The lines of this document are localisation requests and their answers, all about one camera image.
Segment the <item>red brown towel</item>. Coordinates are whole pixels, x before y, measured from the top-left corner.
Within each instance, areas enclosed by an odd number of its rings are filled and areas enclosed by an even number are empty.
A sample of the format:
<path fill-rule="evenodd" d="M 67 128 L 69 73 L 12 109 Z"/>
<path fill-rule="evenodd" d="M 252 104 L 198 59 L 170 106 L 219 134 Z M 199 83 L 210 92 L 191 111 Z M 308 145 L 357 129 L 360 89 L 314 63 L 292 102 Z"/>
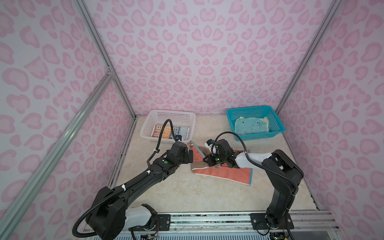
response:
<path fill-rule="evenodd" d="M 192 141 L 189 142 L 189 146 L 194 154 L 191 164 L 191 169 L 194 174 L 230 180 L 248 186 L 251 185 L 253 173 L 251 169 L 229 168 L 226 164 L 210 167 L 208 163 L 203 161 L 203 159 L 210 154 L 208 148 L 198 146 Z"/>

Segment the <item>striped rabbit letter towel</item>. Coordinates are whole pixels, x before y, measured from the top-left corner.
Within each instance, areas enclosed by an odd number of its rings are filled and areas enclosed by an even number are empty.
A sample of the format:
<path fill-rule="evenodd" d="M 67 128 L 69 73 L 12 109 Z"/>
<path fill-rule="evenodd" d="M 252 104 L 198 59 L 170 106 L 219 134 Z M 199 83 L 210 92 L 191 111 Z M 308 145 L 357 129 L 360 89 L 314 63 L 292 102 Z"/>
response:
<path fill-rule="evenodd" d="M 155 125 L 153 128 L 153 131 L 151 133 L 152 138 L 158 138 L 161 130 L 163 129 L 162 125 Z M 165 129 L 162 134 L 163 139 L 173 139 L 173 136 L 175 135 L 182 135 L 183 136 L 183 141 L 188 139 L 189 136 L 189 127 L 178 127 L 178 126 L 173 126 L 173 130 L 171 130 L 171 126 L 167 125 L 165 126 Z"/>

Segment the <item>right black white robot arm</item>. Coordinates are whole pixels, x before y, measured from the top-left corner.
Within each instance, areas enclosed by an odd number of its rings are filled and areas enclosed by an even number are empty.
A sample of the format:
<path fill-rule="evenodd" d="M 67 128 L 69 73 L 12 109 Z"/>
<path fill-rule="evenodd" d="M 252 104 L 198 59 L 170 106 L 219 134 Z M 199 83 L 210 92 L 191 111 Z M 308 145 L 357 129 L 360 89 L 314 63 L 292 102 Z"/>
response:
<path fill-rule="evenodd" d="M 303 171 L 282 150 L 272 153 L 252 154 L 246 151 L 235 151 L 224 140 L 208 140 L 205 147 L 209 154 L 203 159 L 210 167 L 227 165 L 235 169 L 264 170 L 274 187 L 274 193 L 266 210 L 266 224 L 272 229 L 279 228 L 288 218 L 288 212 L 299 191 L 304 177 Z"/>

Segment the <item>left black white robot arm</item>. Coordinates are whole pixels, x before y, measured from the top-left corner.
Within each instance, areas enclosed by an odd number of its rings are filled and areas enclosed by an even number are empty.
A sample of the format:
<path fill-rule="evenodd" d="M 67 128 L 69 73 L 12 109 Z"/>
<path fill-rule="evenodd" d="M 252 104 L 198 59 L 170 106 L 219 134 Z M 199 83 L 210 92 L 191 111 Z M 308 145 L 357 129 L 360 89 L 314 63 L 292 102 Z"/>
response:
<path fill-rule="evenodd" d="M 157 211 L 148 204 L 136 208 L 131 208 L 131 204 L 149 188 L 174 174 L 180 165 L 191 164 L 193 155 L 185 143 L 175 142 L 147 170 L 130 181 L 113 189 L 100 189 L 90 209 L 74 225 L 73 235 L 77 238 L 98 236 L 102 240 L 113 240 L 124 229 L 153 230 L 157 223 Z"/>

